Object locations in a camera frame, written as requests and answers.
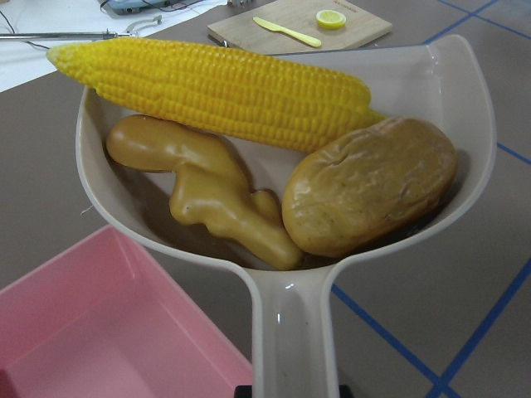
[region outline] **pink container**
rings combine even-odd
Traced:
[[[0,291],[0,397],[233,397],[251,364],[105,227]]]

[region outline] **lemon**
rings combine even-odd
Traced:
[[[342,27],[347,18],[341,13],[334,10],[321,10],[315,16],[317,23],[327,29],[339,29]]]

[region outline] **toy food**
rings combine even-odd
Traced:
[[[235,48],[121,37],[56,46],[47,57],[141,114],[303,152],[383,119],[354,76]]]
[[[285,189],[285,228],[302,250],[339,257],[432,211],[454,179],[451,141],[419,119],[387,119],[307,156]]]
[[[145,172],[175,172],[169,200],[184,225],[202,223],[266,263],[293,269],[302,258],[282,226],[280,207],[268,191],[251,192],[240,165],[214,134],[143,115],[121,119],[106,139],[118,163]]]

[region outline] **corn cob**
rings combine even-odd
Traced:
[[[47,57],[125,108],[303,152],[383,119],[357,77],[250,51],[124,37],[57,46]]]

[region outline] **yellow knife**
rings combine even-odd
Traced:
[[[260,17],[253,17],[252,20],[256,22],[258,25],[260,25],[261,27],[264,27],[265,29],[267,29],[268,31],[282,32],[299,41],[302,41],[304,44],[307,44],[308,46],[321,47],[321,40],[316,39],[315,37],[305,35],[304,33],[292,31],[291,29],[288,29],[287,27],[282,27],[281,25],[277,25],[276,23],[266,21],[265,19],[262,19]]]

